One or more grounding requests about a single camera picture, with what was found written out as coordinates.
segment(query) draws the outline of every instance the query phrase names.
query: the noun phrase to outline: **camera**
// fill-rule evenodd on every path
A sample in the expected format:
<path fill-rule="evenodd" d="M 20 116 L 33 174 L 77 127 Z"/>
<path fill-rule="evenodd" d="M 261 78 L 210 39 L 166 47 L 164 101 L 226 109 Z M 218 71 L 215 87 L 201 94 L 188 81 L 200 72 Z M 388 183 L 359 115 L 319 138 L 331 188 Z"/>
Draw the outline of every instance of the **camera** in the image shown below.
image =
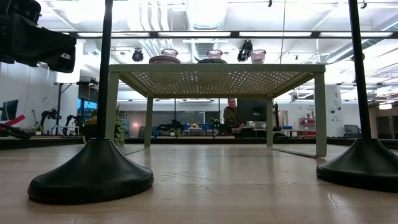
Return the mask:
<path fill-rule="evenodd" d="M 245 62 L 249 59 L 251 52 L 253 51 L 253 45 L 250 40 L 245 40 L 242 48 L 239 50 L 238 53 L 238 61 Z"/>
<path fill-rule="evenodd" d="M 142 49 L 136 49 L 132 55 L 132 60 L 135 62 L 141 62 L 144 59 Z"/>

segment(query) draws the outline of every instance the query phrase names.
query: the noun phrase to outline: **wooden floor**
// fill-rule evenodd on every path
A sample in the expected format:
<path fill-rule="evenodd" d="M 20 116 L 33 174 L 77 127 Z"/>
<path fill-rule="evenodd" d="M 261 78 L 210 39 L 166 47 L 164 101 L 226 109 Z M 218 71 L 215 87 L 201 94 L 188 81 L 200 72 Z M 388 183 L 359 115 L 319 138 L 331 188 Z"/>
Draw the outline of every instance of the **wooden floor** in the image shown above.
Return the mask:
<path fill-rule="evenodd" d="M 150 167 L 155 183 L 133 197 L 53 206 L 31 202 L 35 176 L 69 160 L 81 146 L 0 151 L 0 223 L 398 223 L 398 194 L 317 180 L 324 159 L 260 145 L 128 145 L 128 158 Z M 310 145 L 284 149 L 315 151 Z M 346 148 L 328 146 L 327 160 Z"/>

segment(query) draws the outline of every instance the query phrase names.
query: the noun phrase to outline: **black stand base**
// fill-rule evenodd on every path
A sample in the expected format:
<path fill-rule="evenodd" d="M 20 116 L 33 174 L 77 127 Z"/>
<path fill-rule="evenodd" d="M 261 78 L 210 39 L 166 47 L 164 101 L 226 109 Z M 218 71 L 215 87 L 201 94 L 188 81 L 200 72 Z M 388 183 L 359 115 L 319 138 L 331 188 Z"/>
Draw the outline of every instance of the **black stand base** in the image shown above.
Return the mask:
<path fill-rule="evenodd" d="M 152 186 L 150 169 L 124 157 L 109 139 L 92 139 L 64 165 L 32 180 L 29 198 L 47 204 L 105 202 Z"/>
<path fill-rule="evenodd" d="M 344 154 L 319 165 L 317 176 L 349 187 L 398 192 L 398 156 L 378 139 L 357 139 Z"/>

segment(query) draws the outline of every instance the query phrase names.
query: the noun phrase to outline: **table leg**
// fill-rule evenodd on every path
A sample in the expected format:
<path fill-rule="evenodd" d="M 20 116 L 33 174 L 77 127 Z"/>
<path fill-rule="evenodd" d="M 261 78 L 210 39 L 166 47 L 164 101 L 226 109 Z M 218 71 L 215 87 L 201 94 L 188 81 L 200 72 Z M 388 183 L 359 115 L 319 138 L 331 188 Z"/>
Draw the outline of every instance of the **table leg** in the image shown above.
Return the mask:
<path fill-rule="evenodd" d="M 147 116 L 146 116 L 146 126 L 145 126 L 145 139 L 144 148 L 150 148 L 150 140 L 152 139 L 152 114 L 154 109 L 154 98 L 152 96 L 147 96 Z"/>
<path fill-rule="evenodd" d="M 108 92 L 107 92 L 107 105 L 106 105 L 106 132 L 105 137 L 112 140 L 114 139 L 114 125 L 116 122 L 116 108 L 118 107 L 118 88 L 119 88 L 119 75 L 112 74 L 109 76 Z"/>
<path fill-rule="evenodd" d="M 272 148 L 274 145 L 274 117 L 273 109 L 274 106 L 272 98 L 267 99 L 267 147 Z"/>
<path fill-rule="evenodd" d="M 325 157 L 327 154 L 327 143 L 325 76 L 323 73 L 315 74 L 315 121 L 317 132 L 317 153 L 315 157 Z"/>

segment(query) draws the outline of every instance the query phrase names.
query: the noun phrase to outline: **ceiling duct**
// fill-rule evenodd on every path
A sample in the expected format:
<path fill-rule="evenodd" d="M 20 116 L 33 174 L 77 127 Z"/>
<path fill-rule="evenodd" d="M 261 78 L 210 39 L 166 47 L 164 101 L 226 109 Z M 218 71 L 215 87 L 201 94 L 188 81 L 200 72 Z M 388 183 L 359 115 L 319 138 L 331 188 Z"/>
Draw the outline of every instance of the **ceiling duct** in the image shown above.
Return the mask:
<path fill-rule="evenodd" d="M 189 30 L 222 30 L 224 27 L 227 0 L 185 0 L 185 13 Z M 216 43 L 192 44 L 192 54 L 196 59 L 207 58 L 207 51 L 218 49 Z"/>
<path fill-rule="evenodd" d="M 391 31 L 391 32 L 398 31 L 398 15 L 394 16 L 393 18 L 389 19 L 386 22 L 383 22 L 381 25 L 377 26 L 373 30 Z M 364 50 L 364 49 L 371 47 L 377 43 L 380 43 L 381 41 L 383 41 L 383 40 L 382 39 L 364 40 L 364 41 L 362 41 L 362 49 Z M 354 55 L 353 45 L 350 43 L 350 44 L 347 44 L 346 46 L 338 49 L 337 51 L 333 52 L 332 54 L 328 55 L 327 57 L 325 57 L 324 60 L 321 60 L 321 63 L 325 63 L 325 62 L 326 63 L 336 63 L 341 60 L 352 57 L 353 55 Z"/>

